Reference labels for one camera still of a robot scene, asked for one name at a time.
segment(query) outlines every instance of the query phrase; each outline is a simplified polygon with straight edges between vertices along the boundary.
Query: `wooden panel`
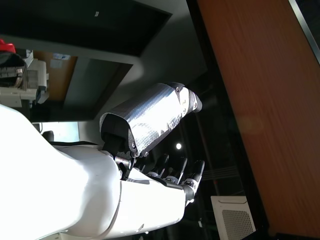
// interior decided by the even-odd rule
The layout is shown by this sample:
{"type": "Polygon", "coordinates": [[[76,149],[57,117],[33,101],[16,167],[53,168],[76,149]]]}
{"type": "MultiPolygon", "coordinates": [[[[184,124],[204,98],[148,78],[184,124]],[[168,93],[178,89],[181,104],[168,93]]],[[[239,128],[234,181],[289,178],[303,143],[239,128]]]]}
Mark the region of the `wooden panel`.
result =
{"type": "Polygon", "coordinates": [[[46,72],[49,73],[50,96],[48,100],[63,102],[67,95],[77,57],[71,56],[69,60],[58,60],[62,63],[61,67],[52,68],[51,60],[54,59],[52,52],[33,51],[33,55],[35,59],[46,62],[46,72]]]}
{"type": "Polygon", "coordinates": [[[320,66],[287,0],[198,0],[272,232],[320,237],[320,66]]]}

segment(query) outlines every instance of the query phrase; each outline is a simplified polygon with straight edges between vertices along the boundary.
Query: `robotic hand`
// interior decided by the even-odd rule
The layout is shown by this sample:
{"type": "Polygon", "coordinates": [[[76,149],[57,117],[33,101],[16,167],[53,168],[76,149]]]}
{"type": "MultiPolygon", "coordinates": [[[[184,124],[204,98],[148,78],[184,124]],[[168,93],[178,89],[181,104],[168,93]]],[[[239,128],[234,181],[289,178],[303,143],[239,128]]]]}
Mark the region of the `robotic hand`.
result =
{"type": "Polygon", "coordinates": [[[147,175],[139,158],[201,108],[182,84],[159,83],[101,117],[101,147],[52,146],[23,115],[0,105],[3,238],[35,240],[65,232],[101,240],[179,222],[195,197],[204,162],[197,161],[181,182],[186,158],[164,179],[168,156],[147,175]]]}

